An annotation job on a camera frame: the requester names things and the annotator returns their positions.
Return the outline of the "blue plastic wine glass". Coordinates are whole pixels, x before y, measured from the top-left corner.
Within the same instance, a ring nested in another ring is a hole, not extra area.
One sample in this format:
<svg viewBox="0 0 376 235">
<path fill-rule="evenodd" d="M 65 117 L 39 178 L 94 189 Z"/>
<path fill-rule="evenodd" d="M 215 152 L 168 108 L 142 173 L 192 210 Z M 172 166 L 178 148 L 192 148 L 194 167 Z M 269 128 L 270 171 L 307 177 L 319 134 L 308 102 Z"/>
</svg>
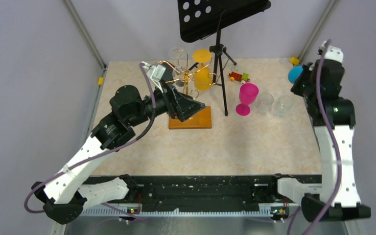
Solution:
<svg viewBox="0 0 376 235">
<path fill-rule="evenodd" d="M 301 65 L 298 65 L 298 66 L 294 66 L 288 73 L 287 75 L 287 79 L 288 81 L 293 84 L 297 78 L 301 75 L 301 73 L 303 72 L 303 66 Z"/>
</svg>

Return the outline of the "yellow plastic wine glass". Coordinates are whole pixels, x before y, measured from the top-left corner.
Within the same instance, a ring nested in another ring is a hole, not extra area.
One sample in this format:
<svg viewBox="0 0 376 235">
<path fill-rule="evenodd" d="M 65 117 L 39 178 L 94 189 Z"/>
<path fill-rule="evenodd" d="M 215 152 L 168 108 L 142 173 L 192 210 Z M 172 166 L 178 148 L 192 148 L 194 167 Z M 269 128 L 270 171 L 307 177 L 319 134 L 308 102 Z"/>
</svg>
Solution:
<svg viewBox="0 0 376 235">
<path fill-rule="evenodd" d="M 212 75 L 210 75 L 209 63 L 212 53 L 207 49 L 198 49 L 192 54 L 192 58 L 198 63 L 194 72 L 194 86 L 199 91 L 206 91 L 212 85 Z"/>
</svg>

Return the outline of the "clear front wine glass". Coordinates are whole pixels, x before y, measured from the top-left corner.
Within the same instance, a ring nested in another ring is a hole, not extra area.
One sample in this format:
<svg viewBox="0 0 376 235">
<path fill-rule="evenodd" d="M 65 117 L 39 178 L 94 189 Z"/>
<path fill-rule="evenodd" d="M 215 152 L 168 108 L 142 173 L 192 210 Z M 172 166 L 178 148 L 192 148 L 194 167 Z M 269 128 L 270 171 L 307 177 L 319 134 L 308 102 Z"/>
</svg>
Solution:
<svg viewBox="0 0 376 235">
<path fill-rule="evenodd" d="M 257 114 L 265 116 L 271 111 L 274 98 L 269 93 L 260 93 L 257 97 Z"/>
</svg>

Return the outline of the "pink plastic wine glass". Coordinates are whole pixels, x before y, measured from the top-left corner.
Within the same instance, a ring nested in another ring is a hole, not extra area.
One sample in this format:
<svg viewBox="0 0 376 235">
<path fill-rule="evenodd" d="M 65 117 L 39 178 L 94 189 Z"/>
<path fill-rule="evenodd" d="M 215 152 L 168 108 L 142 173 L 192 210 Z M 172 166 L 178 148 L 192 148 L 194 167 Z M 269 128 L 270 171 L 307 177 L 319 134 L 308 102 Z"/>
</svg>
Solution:
<svg viewBox="0 0 376 235">
<path fill-rule="evenodd" d="M 241 85 L 239 90 L 240 103 L 236 106 L 235 111 L 241 116 L 247 116 L 251 112 L 250 105 L 256 100 L 259 94 L 259 88 L 253 83 Z"/>
</svg>

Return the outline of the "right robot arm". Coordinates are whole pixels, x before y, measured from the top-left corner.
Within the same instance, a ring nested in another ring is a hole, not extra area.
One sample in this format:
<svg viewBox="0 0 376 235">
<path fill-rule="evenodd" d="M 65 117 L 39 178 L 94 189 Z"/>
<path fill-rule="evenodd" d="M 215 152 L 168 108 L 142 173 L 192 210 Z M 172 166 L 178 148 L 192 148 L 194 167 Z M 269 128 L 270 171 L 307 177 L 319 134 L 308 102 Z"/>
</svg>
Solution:
<svg viewBox="0 0 376 235">
<path fill-rule="evenodd" d="M 346 221 L 371 217 L 361 202 L 354 178 L 352 141 L 355 128 L 353 103 L 342 98 L 342 63 L 317 60 L 304 66 L 291 88 L 304 98 L 321 154 L 321 188 L 314 189 L 289 175 L 275 175 L 268 197 L 280 202 L 287 197 L 301 207 L 308 222 Z"/>
</svg>

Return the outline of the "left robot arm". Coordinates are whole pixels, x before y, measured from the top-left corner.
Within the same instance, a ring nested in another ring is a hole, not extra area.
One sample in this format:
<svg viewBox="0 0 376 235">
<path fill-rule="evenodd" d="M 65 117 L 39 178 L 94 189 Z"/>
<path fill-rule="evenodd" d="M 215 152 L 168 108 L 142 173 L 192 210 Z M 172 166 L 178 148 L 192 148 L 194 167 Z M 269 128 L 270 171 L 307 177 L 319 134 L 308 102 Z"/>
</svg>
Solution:
<svg viewBox="0 0 376 235">
<path fill-rule="evenodd" d="M 139 194 L 137 183 L 127 174 L 104 183 L 87 184 L 90 174 L 113 152 L 141 139 L 134 127 L 147 122 L 145 135 L 155 118 L 168 114 L 184 122 L 202 111 L 205 104 L 162 85 L 141 97 L 133 85 L 120 87 L 110 100 L 111 112 L 92 130 L 71 160 L 46 182 L 36 182 L 33 193 L 43 203 L 43 212 L 53 221 L 65 225 L 84 210 L 113 200 L 132 202 Z"/>
</svg>

